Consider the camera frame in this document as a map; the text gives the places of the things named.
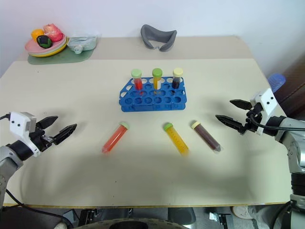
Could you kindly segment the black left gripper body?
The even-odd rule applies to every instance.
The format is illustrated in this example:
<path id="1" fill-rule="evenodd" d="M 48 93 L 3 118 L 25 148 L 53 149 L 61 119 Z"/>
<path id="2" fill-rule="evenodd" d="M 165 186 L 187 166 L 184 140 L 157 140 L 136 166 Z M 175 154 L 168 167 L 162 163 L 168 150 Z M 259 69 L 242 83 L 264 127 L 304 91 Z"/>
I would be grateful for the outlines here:
<path id="1" fill-rule="evenodd" d="M 45 135 L 45 131 L 37 127 L 35 128 L 34 132 L 29 134 L 29 137 L 41 152 L 44 152 L 46 149 L 51 147 L 52 143 L 54 142 L 54 137 Z"/>

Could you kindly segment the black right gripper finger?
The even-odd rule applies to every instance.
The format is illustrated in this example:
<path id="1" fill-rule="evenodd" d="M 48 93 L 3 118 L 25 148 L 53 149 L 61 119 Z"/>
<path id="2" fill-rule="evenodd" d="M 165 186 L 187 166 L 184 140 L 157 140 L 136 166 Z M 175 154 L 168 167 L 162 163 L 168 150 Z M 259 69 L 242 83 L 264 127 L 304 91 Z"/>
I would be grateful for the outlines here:
<path id="1" fill-rule="evenodd" d="M 251 110 L 253 107 L 249 101 L 241 99 L 230 100 L 230 103 L 243 110 Z"/>
<path id="2" fill-rule="evenodd" d="M 244 133 L 246 131 L 242 123 L 235 121 L 233 118 L 225 115 L 216 115 L 215 116 L 221 123 L 224 125 L 237 130 L 239 133 Z"/>

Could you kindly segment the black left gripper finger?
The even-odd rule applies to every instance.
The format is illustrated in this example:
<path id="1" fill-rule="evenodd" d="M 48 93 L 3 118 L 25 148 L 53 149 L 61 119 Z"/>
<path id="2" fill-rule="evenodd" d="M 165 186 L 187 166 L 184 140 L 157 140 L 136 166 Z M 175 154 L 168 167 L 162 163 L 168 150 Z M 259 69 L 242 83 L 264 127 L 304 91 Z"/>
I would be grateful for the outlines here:
<path id="1" fill-rule="evenodd" d="M 58 119 L 58 116 L 55 116 L 55 115 L 45 117 L 36 123 L 36 128 L 46 129 L 49 126 L 51 126 L 57 119 Z"/>
<path id="2" fill-rule="evenodd" d="M 76 127 L 77 124 L 72 124 L 63 128 L 56 136 L 53 137 L 53 143 L 55 145 L 60 144 L 75 131 Z"/>

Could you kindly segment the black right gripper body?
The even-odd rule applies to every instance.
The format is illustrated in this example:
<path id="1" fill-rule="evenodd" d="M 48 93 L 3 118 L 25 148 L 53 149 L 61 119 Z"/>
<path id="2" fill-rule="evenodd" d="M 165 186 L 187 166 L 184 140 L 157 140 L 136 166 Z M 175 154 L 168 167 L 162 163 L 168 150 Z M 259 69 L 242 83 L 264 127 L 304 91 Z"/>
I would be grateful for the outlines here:
<path id="1" fill-rule="evenodd" d="M 258 129 L 258 126 L 254 124 L 254 121 L 255 120 L 257 123 L 260 123 L 260 121 L 262 120 L 262 112 L 263 108 L 262 106 L 257 103 L 256 105 L 254 105 L 252 107 L 251 110 L 248 110 L 248 112 L 246 113 L 246 121 L 245 121 L 245 129 L 247 131 L 251 131 L 251 132 L 256 132 L 257 129 Z"/>

